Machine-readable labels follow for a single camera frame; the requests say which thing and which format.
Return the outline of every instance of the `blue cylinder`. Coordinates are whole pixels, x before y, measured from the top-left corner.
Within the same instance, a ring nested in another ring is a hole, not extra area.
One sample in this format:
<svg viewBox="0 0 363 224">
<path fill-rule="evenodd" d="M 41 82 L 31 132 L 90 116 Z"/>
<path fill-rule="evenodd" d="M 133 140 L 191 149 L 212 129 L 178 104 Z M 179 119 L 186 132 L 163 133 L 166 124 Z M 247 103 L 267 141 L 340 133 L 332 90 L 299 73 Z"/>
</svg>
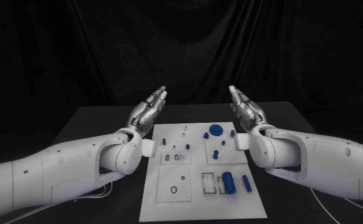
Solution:
<svg viewBox="0 0 363 224">
<path fill-rule="evenodd" d="M 235 188 L 232 173 L 231 172 L 224 173 L 222 179 L 224 179 L 224 184 L 225 184 L 225 193 L 234 194 L 237 192 L 237 188 Z"/>
<path fill-rule="evenodd" d="M 215 150 L 214 159 L 218 159 L 218 150 Z"/>
<path fill-rule="evenodd" d="M 224 133 L 224 128 L 222 128 L 222 126 L 218 125 L 218 124 L 211 125 L 211 127 L 209 127 L 209 132 L 211 132 L 211 134 L 212 134 L 214 136 L 221 136 L 222 133 Z"/>
<path fill-rule="evenodd" d="M 248 190 L 248 192 L 253 192 L 253 188 L 251 188 L 251 185 L 250 185 L 250 182 L 248 182 L 248 176 L 247 176 L 247 175 L 244 175 L 244 176 L 243 176 L 243 178 L 244 178 L 244 182 L 245 182 L 247 190 Z"/>
</svg>

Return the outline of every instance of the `table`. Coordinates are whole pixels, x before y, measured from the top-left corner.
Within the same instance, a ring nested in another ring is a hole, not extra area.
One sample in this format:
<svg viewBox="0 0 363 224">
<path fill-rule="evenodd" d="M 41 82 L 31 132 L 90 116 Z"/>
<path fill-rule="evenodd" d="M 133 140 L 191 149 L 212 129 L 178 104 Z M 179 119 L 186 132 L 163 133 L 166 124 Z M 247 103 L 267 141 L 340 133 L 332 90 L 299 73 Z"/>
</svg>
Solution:
<svg viewBox="0 0 363 224">
<path fill-rule="evenodd" d="M 316 134 L 316 130 L 289 102 L 258 103 L 268 122 L 277 128 Z M 127 124 L 133 106 L 83 107 L 74 114 L 54 144 L 114 133 Z M 230 104 L 166 105 L 156 123 L 234 122 L 237 132 L 244 130 Z M 270 175 L 257 167 L 247 152 L 251 172 L 260 190 L 268 219 L 198 221 L 198 223 L 336 223 L 323 210 L 309 188 Z M 139 223 L 147 158 L 143 157 L 135 173 L 114 182 L 111 194 L 101 199 L 65 202 L 26 217 L 16 223 Z M 316 192 L 326 208 L 340 223 L 358 223 L 363 215 L 345 199 Z"/>
</svg>

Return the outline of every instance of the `cable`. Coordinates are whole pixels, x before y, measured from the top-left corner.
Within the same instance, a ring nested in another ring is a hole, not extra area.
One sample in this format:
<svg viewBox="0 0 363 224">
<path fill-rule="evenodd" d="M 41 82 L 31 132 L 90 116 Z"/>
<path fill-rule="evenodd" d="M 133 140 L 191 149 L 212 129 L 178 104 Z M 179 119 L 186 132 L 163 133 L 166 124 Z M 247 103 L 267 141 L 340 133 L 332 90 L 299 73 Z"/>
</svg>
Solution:
<svg viewBox="0 0 363 224">
<path fill-rule="evenodd" d="M 61 203 L 65 203 L 65 202 L 71 201 L 71 200 L 77 201 L 78 199 L 100 199 L 100 198 L 104 198 L 104 197 L 111 193 L 111 191 L 113 191 L 113 182 L 111 182 L 111 188 L 110 188 L 110 191 L 109 191 L 107 194 L 104 194 L 104 193 L 107 192 L 107 191 L 106 191 L 106 190 L 107 190 L 106 188 L 107 188 L 107 187 L 104 186 L 104 192 L 103 192 L 101 194 L 90 195 L 90 196 L 83 196 L 83 197 L 78 197 L 78 198 L 75 198 L 75 199 L 70 199 L 70 200 L 62 201 L 62 202 L 60 202 L 60 203 L 55 203 L 55 204 L 51 204 L 51 205 L 47 205 L 47 206 L 39 207 L 38 209 L 35 209 L 35 210 L 31 211 L 29 213 L 24 214 L 24 215 L 19 216 L 18 218 L 15 218 L 15 220 L 6 222 L 5 224 L 14 223 L 15 221 L 24 219 L 25 217 L 28 217 L 29 215 L 35 214 L 37 212 L 39 212 L 39 211 L 48 209 L 50 207 L 54 207 L 55 205 L 58 205 L 58 204 L 61 204 Z"/>
<path fill-rule="evenodd" d="M 361 207 L 363 209 L 363 206 L 359 205 L 358 203 L 355 203 L 353 201 L 351 201 L 349 199 L 345 198 L 346 201 L 349 201 L 352 204 L 355 204 L 358 207 Z"/>
<path fill-rule="evenodd" d="M 326 210 L 328 214 L 330 215 L 332 219 L 336 221 L 338 224 L 340 224 L 339 221 L 335 219 L 333 215 L 330 214 L 330 212 L 328 211 L 328 209 L 325 208 L 325 206 L 323 206 L 323 204 L 322 204 L 320 199 L 317 198 L 317 196 L 316 196 L 316 199 L 317 199 L 317 201 L 319 201 L 319 203 L 320 203 L 323 209 Z"/>
</svg>

